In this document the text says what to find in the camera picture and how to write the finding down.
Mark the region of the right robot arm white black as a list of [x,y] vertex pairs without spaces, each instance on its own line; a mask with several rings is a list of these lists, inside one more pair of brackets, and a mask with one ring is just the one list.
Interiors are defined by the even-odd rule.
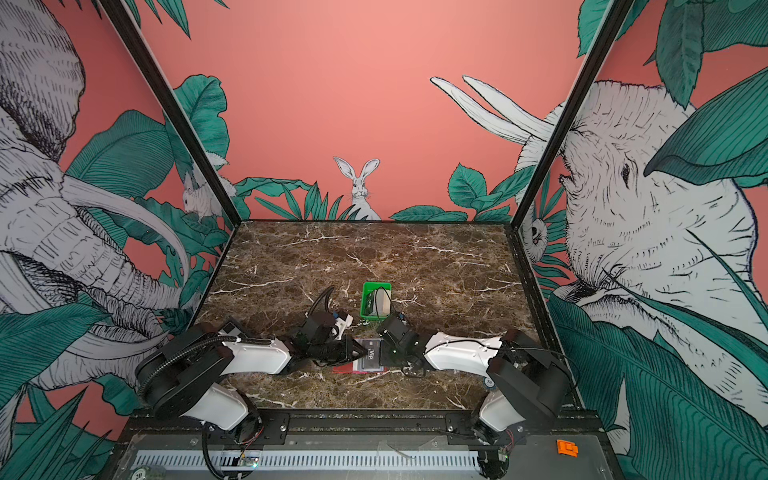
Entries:
[[406,374],[455,371],[492,385],[458,434],[484,445],[517,442],[529,430],[549,429],[572,388],[567,365],[553,350],[517,329],[503,336],[465,338],[419,332],[405,316],[391,315],[377,328],[387,366]]

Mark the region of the stack of credit cards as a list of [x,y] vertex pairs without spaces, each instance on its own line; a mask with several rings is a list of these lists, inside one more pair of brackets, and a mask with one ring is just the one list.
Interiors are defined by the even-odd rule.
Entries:
[[371,316],[377,318],[386,318],[391,312],[391,298],[389,291],[385,288],[378,288],[369,295],[369,304]]

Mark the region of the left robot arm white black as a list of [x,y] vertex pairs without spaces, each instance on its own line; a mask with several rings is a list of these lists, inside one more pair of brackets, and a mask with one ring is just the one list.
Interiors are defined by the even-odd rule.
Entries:
[[368,355],[345,329],[349,315],[321,312],[290,333],[254,338],[231,319],[218,329],[199,323],[142,361],[135,370],[137,397],[158,420],[187,417],[227,432],[239,443],[263,431],[258,409],[221,380],[229,375],[284,375],[308,363],[343,366]]

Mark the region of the black VIP credit card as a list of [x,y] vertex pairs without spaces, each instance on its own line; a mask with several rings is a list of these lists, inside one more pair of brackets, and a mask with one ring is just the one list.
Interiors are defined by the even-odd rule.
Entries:
[[379,372],[383,371],[381,365],[381,339],[358,339],[357,342],[366,349],[364,356],[356,359],[353,363],[354,369],[360,372]]

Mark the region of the green plastic tray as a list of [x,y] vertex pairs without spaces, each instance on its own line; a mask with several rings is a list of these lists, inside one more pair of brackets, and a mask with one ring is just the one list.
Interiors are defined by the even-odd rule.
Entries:
[[360,306],[360,316],[363,320],[378,321],[378,320],[385,319],[385,318],[377,318],[369,314],[370,312],[369,295],[378,288],[387,289],[389,291],[389,295],[391,298],[392,286],[390,283],[366,282],[363,285],[363,292],[362,292],[362,299],[361,299],[361,306]]

